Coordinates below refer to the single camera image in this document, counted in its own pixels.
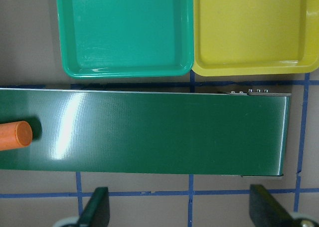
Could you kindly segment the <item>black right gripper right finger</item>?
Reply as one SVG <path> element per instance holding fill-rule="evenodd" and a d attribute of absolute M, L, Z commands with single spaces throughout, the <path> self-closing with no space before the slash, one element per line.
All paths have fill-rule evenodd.
<path fill-rule="evenodd" d="M 262 185 L 250 185 L 249 216 L 255 227 L 292 227 L 294 222 Z"/>

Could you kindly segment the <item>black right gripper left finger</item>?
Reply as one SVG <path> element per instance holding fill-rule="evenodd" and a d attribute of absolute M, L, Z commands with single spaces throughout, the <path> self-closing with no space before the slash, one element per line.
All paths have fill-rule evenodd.
<path fill-rule="evenodd" d="M 109 191 L 98 187 L 77 221 L 78 227 L 107 227 L 110 222 Z"/>

